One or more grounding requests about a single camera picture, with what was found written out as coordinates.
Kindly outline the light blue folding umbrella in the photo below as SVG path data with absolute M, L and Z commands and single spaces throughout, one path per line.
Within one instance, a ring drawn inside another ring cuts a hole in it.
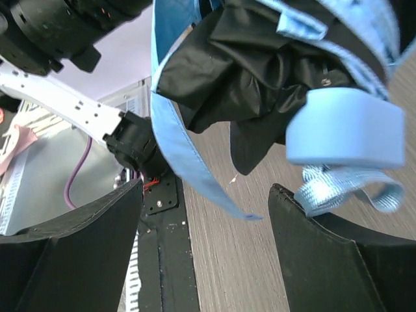
M 273 144 L 302 166 L 306 216 L 357 196 L 396 211 L 405 114 L 388 84 L 415 50 L 414 1 L 155 1 L 151 123 L 172 170 L 235 218 L 189 132 L 230 124 L 234 167 L 249 174 Z

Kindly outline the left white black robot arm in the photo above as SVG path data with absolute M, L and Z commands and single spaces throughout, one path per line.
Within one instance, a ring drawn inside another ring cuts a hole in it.
M 105 146 L 124 167 L 147 178 L 169 171 L 151 121 L 122 112 L 50 76 L 62 60 L 84 72 L 100 60 L 95 43 L 141 14 L 149 1 L 2 1 L 1 106 L 35 103 Z

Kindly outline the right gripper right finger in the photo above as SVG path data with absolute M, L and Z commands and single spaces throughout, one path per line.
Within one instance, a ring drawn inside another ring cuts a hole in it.
M 292 312 L 415 310 L 415 241 L 331 213 L 306 218 L 279 184 L 268 210 Z

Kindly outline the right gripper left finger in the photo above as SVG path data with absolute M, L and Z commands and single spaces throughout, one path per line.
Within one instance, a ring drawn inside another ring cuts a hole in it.
M 2 311 L 116 311 L 142 203 L 134 180 L 1 237 Z

